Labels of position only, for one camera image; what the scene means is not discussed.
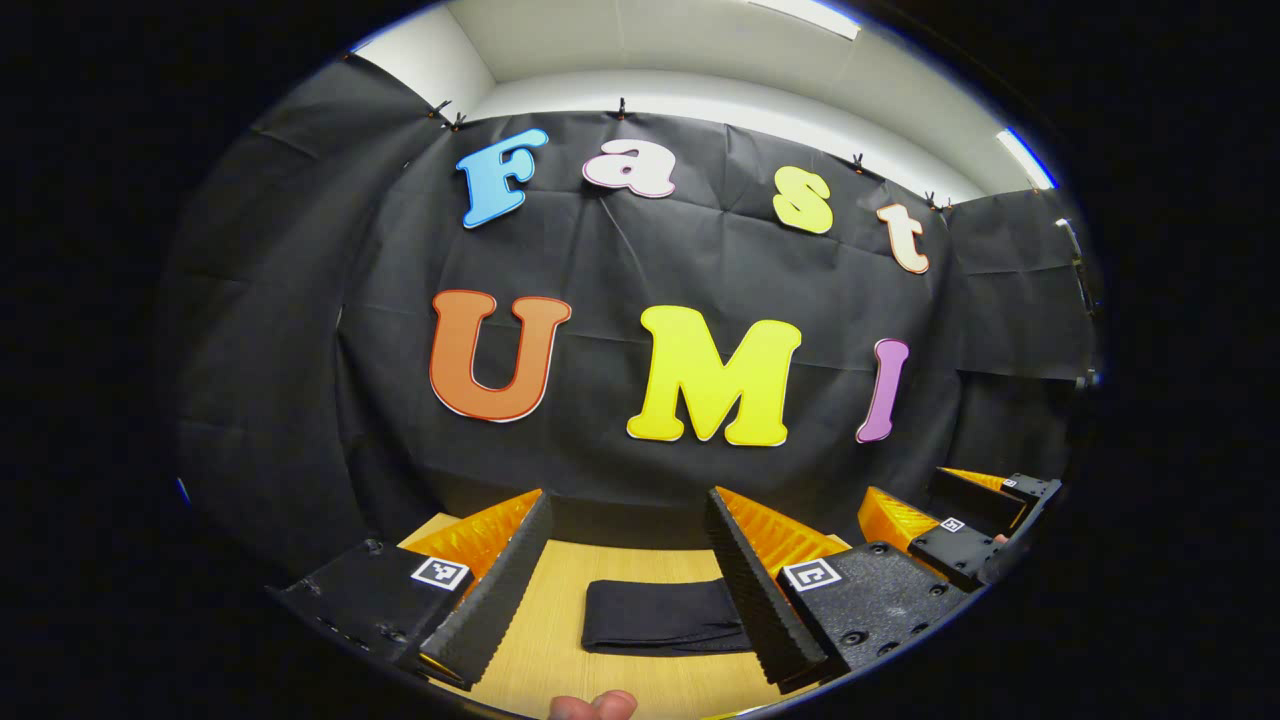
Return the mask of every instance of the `black cloth item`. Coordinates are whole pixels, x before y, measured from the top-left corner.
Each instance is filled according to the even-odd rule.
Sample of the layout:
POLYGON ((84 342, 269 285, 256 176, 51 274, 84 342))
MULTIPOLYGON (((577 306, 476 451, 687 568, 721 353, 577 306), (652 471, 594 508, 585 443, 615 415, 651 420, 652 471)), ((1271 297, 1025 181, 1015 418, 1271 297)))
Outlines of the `black cloth item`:
POLYGON ((582 648, 607 655, 676 657, 748 652, 723 579, 705 583, 595 580, 586 588, 582 648))

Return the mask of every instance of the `letter f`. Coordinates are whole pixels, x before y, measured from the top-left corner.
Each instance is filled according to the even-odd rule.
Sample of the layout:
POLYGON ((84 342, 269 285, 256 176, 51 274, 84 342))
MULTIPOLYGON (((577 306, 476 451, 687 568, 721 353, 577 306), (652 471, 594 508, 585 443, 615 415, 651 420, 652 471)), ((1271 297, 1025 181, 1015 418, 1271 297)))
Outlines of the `letter f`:
POLYGON ((483 225, 525 202, 525 192, 507 187, 507 177, 529 182, 534 177, 534 155, 526 149, 541 147, 547 141, 545 132, 526 129, 458 160, 454 169, 467 173, 467 191, 471 193, 471 209, 462 217, 462 227, 483 225), (502 156, 506 152, 511 156, 504 161, 502 156))

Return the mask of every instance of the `human finger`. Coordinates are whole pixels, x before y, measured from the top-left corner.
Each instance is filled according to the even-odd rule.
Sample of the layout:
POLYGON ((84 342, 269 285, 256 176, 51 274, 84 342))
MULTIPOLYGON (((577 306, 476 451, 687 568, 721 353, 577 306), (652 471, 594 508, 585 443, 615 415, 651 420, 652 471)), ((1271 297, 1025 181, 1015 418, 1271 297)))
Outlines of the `human finger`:
POLYGON ((600 720, 630 720, 639 705, 635 696, 626 691, 609 691, 591 701, 600 720))
POLYGON ((599 720, 600 715, 594 706, 585 700, 568 696, 552 698, 550 712, 547 720, 599 720))

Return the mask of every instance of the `orange letter u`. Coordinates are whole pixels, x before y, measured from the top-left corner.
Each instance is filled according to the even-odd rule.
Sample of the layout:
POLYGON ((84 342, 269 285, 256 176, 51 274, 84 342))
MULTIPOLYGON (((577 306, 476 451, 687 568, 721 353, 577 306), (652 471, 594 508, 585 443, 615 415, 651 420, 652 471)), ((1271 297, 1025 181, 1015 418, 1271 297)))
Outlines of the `orange letter u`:
POLYGON ((477 383, 472 374, 480 323, 498 307, 493 296, 447 290, 435 296, 431 306, 439 315, 431 346, 431 389, 445 407, 493 423, 518 420, 538 409, 547 392, 556 328, 572 314, 568 304, 550 297, 521 297, 512 302, 511 313, 524 327, 515 377, 502 389, 477 383))

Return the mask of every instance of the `foam letter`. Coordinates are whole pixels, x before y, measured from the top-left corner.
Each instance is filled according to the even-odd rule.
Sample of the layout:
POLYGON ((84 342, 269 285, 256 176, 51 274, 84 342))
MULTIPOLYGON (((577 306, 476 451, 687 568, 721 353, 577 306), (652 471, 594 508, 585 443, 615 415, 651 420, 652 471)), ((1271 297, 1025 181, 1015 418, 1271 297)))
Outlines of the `foam letter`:
POLYGON ((526 147, 541 147, 547 140, 545 132, 526 129, 458 160, 456 169, 466 170, 471 193, 471 209, 462 217, 462 227, 470 229, 520 208, 525 191, 507 187, 507 177, 529 182, 534 177, 534 155, 526 147), (508 151, 511 158, 503 161, 508 151))
POLYGON ((897 397, 897 383, 902 378, 902 363, 910 351, 900 340, 884 338, 876 343, 876 389, 872 391, 872 406, 867 409, 867 419, 858 428, 858 442, 876 442, 888 437, 893 429, 890 414, 893 413, 893 400, 897 397))
POLYGON ((671 170, 676 156, 671 150, 643 140, 611 140, 600 146, 608 155, 596 155, 582 164, 582 177, 604 187, 630 187, 644 197, 666 197, 676 191, 671 170), (623 155, 636 151, 637 155, 623 155))
POLYGON ((449 410, 467 418, 509 423, 532 413, 547 392, 556 328, 572 309, 550 297, 521 297, 511 305, 520 318, 520 351, 511 384, 488 388, 471 373, 480 322, 498 306, 493 296, 470 290, 447 290, 431 302, 439 314, 431 346, 431 389, 449 410))
POLYGON ((703 314, 676 305, 655 305, 640 315, 653 334, 653 360, 644 407, 627 421, 627 433, 641 439, 672 442, 685 433, 676 419, 684 393, 694 434, 708 441, 733 402, 737 418, 724 429, 730 445, 772 447, 787 439, 782 402, 787 392, 791 354, 800 331, 780 320, 760 320, 746 331, 728 364, 721 363, 703 314))
POLYGON ((888 246, 902 269, 920 274, 929 269, 929 259, 915 251, 915 236, 924 234, 920 223, 906 215, 902 205, 876 210, 876 217, 888 223, 888 246))
POLYGON ((822 176, 786 165, 773 173, 773 184, 782 195, 773 196, 773 211, 783 223, 812 233, 831 229, 835 217, 824 202, 831 188, 822 176))

